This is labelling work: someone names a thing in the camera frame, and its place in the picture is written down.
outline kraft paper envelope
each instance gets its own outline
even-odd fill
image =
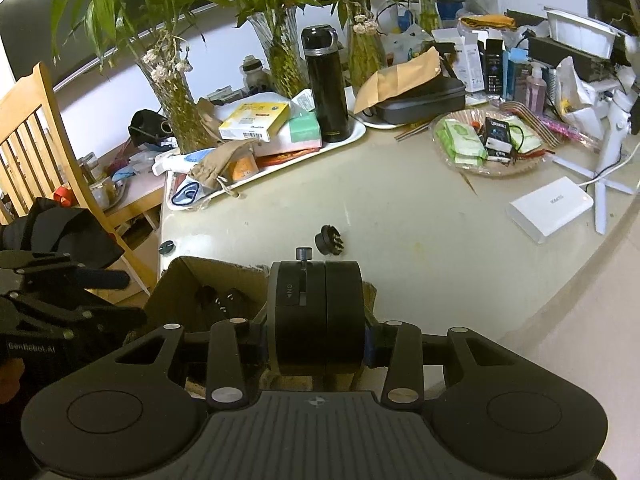
[[[431,81],[440,74],[440,54],[432,46],[424,54],[399,65],[382,68],[362,85],[353,113],[358,114],[391,97]]]

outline white container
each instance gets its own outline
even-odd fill
[[[551,38],[592,56],[609,59],[618,32],[606,23],[564,10],[548,10]]]

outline glass vase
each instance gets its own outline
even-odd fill
[[[353,93],[386,66],[385,49],[367,0],[343,0],[347,9],[349,74]]]
[[[181,59],[182,40],[165,30],[158,32],[158,38],[144,56],[136,59],[136,64],[160,101],[180,152],[185,154],[214,147],[216,141],[200,122],[184,75],[192,68],[186,58]]]
[[[431,34],[432,30],[442,28],[437,0],[418,0],[418,25]]]
[[[296,7],[281,7],[249,16],[267,57],[276,92],[292,98],[308,88],[308,77],[298,47]]]

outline power bank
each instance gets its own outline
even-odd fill
[[[559,228],[593,207],[593,198],[567,176],[507,206],[507,215],[541,244]]]

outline yellow cloth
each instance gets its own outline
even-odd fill
[[[516,30],[516,20],[503,16],[501,14],[488,14],[486,16],[465,16],[462,18],[462,23],[471,28],[500,28]]]

